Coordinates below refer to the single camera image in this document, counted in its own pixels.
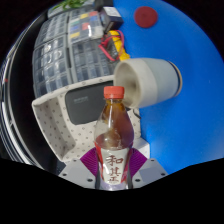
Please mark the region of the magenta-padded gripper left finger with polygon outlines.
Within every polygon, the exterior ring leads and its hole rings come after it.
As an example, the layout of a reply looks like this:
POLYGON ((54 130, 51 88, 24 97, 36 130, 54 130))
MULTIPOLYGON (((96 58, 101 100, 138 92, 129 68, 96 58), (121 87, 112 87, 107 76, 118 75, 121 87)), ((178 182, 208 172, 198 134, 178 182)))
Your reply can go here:
POLYGON ((73 159, 66 165, 59 176, 78 186, 98 189, 100 179, 96 149, 92 148, 80 159, 73 159))

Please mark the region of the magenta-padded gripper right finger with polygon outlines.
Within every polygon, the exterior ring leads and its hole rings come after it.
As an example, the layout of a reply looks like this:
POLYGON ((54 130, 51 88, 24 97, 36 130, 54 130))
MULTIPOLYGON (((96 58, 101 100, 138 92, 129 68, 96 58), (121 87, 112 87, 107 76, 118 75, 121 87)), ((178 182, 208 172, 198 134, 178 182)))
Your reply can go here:
POLYGON ((168 173, 155 158, 146 158, 137 149, 129 161, 128 187, 137 189, 166 177, 168 173))

